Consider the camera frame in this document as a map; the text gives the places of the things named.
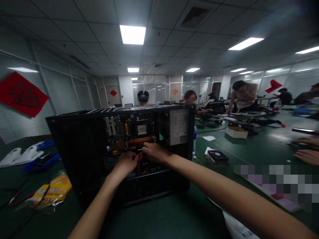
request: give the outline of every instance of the cardboard box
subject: cardboard box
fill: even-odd
[[[227,127],[226,134],[233,138],[247,138],[248,131],[239,127]]]

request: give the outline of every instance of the ceiling light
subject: ceiling light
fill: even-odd
[[[128,72],[138,72],[139,70],[139,68],[127,68]]]
[[[38,71],[30,70],[30,69],[24,68],[24,67],[8,67],[8,69],[21,71],[21,72],[38,72]]]
[[[305,54],[305,53],[316,51],[316,50],[319,50],[319,46],[316,46],[314,48],[310,48],[310,49],[307,49],[307,50],[296,52],[296,54]]]
[[[301,72],[301,71],[306,71],[306,70],[312,70],[312,69],[304,69],[304,70],[299,70],[299,71],[296,71],[296,72]]]
[[[123,44],[143,45],[146,27],[120,25]]]
[[[200,68],[190,68],[189,70],[187,70],[186,72],[194,72],[199,70]]]
[[[262,40],[264,40],[264,38],[248,38],[247,40],[237,44],[236,46],[233,46],[232,48],[229,48],[228,50],[242,50]]]
[[[240,74],[240,75],[244,75],[244,74],[248,74],[248,73],[253,73],[253,71],[246,71],[246,72],[239,73],[239,74]]]
[[[275,72],[275,71],[280,71],[280,70],[282,70],[282,69],[274,69],[274,70],[269,70],[267,72]]]
[[[237,72],[237,71],[242,71],[242,70],[246,70],[247,68],[240,68],[240,69],[237,69],[237,70],[233,70],[231,72]]]

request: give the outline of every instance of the air vent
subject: air vent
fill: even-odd
[[[73,60],[77,61],[78,63],[80,63],[82,66],[84,66],[87,69],[91,69],[90,67],[88,67],[87,65],[85,65],[82,61],[79,60],[79,58],[75,57],[75,56],[70,56]]]
[[[185,28],[196,28],[207,16],[208,12],[208,9],[193,7],[180,26]]]

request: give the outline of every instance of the black shirt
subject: black shirt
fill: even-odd
[[[292,94],[290,92],[288,92],[288,91],[282,92],[278,97],[281,100],[281,103],[283,105],[290,104],[290,102],[292,100]]]

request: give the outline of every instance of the computer case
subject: computer case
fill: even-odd
[[[195,105],[84,110],[47,117],[46,121],[83,210],[124,151],[139,153],[144,142],[156,142],[192,160]],[[120,184],[112,205],[131,206],[187,191],[189,186],[177,172],[144,158],[139,170]]]

